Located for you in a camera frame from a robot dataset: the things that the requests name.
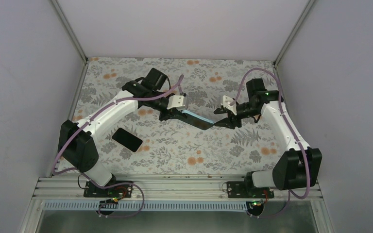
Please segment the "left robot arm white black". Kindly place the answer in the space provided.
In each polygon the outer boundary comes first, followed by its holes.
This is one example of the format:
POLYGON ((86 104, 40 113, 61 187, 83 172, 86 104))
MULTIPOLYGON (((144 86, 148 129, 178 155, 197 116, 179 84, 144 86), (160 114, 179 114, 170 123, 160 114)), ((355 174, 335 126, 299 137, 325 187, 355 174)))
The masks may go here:
POLYGON ((162 113, 170 113, 169 98, 180 87, 184 75, 167 92, 160 92, 167 75, 152 68, 146 77, 127 82, 107 104, 89 116, 61 125, 58 154, 55 161, 65 158, 95 186, 101 195, 108 197, 115 192, 115 176, 99 159, 96 141, 128 114, 146 105, 162 113))

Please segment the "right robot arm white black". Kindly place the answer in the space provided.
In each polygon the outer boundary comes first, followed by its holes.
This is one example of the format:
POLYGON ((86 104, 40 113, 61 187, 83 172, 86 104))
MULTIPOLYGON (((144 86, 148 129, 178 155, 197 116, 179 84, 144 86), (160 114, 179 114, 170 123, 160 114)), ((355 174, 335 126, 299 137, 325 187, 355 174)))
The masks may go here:
POLYGON ((273 169, 248 172, 244 178, 244 193, 255 198, 264 187, 288 190, 314 186, 322 161, 321 151, 303 140, 277 90, 267 90, 262 79, 248 81, 246 88, 248 102, 239 104, 231 97, 222 97, 221 107, 214 113, 226 114, 227 117, 216 122, 215 126, 235 129, 242 126, 245 118, 263 117, 281 146, 283 155, 273 169))

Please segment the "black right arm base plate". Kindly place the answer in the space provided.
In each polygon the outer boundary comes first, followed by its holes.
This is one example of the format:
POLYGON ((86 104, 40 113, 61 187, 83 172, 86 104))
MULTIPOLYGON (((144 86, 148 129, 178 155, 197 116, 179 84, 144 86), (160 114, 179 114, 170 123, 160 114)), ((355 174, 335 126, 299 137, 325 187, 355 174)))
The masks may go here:
POLYGON ((247 186, 245 182, 224 182, 221 185, 221 190, 227 193, 230 199, 249 199, 249 198, 259 198, 265 199, 274 198, 274 192, 272 189, 263 187, 257 188, 254 186, 247 186))

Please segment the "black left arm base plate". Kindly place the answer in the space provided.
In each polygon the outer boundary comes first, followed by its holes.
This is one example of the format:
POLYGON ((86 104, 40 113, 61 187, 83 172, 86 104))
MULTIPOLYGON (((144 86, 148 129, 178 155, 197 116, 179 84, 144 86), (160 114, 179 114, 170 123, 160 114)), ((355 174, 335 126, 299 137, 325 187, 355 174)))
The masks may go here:
POLYGON ((88 181, 85 184, 83 196, 85 198, 130 198, 133 190, 132 181, 116 181, 119 185, 112 188, 99 188, 92 182, 88 181))

